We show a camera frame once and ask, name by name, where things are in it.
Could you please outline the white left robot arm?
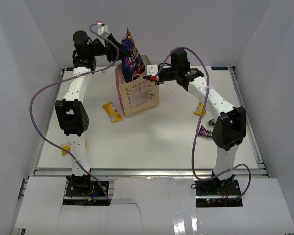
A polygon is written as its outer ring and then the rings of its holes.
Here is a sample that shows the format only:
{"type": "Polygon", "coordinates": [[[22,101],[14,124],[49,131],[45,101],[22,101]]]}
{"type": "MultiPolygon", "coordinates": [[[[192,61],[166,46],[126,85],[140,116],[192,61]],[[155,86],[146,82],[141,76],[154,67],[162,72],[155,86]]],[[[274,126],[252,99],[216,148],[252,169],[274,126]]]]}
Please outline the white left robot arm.
{"type": "Polygon", "coordinates": [[[91,40],[84,31],[73,35],[73,74],[67,93],[56,101],[55,111],[60,128],[67,137],[69,152],[73,154],[71,175],[67,180],[82,195],[90,195],[95,190],[91,181],[90,167],[86,156],[85,132],[89,127],[89,117],[83,105],[88,83],[93,78],[96,57],[106,56],[109,62],[120,60],[127,53],[116,50],[120,43],[111,33],[102,32],[100,38],[91,40]]]}

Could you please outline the purple blue candy bag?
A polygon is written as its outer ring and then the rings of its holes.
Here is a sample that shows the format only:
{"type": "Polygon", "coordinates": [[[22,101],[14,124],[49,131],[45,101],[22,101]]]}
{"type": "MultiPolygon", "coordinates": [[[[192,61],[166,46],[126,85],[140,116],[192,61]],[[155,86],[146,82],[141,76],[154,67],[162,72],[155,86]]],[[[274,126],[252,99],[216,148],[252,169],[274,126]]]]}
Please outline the purple blue candy bag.
{"type": "Polygon", "coordinates": [[[142,57],[135,46],[133,36],[127,29],[126,36],[121,40],[119,49],[127,52],[122,61],[122,74],[126,83],[137,79],[140,74],[145,72],[145,65],[142,57]]]}

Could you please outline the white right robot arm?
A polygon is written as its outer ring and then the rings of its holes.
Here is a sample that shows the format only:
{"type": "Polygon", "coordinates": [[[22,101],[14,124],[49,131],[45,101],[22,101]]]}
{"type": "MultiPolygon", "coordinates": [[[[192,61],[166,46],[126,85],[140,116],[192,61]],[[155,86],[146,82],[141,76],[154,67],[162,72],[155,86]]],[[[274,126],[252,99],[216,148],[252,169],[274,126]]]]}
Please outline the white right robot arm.
{"type": "Polygon", "coordinates": [[[158,83],[175,80],[188,93],[203,104],[215,121],[212,139],[217,147],[217,156],[212,176],[212,191],[223,195],[234,182],[234,161],[239,145],[246,137],[247,114],[244,107],[235,107],[226,101],[210,85],[208,70],[201,72],[192,69],[187,58],[186,47],[177,47],[170,51],[171,67],[159,66],[156,77],[158,83]]]}

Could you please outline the paper bag with pink handles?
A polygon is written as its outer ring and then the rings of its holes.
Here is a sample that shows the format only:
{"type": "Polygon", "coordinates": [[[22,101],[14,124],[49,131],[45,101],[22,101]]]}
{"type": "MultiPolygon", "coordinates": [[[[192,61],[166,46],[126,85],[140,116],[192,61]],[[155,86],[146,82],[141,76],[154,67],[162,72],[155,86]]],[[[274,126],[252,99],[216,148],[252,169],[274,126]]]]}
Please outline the paper bag with pink handles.
{"type": "Polygon", "coordinates": [[[119,103],[126,117],[159,105],[159,87],[154,82],[143,79],[144,75],[145,72],[140,72],[134,76],[133,81],[126,83],[122,64],[115,68],[119,103]]]}

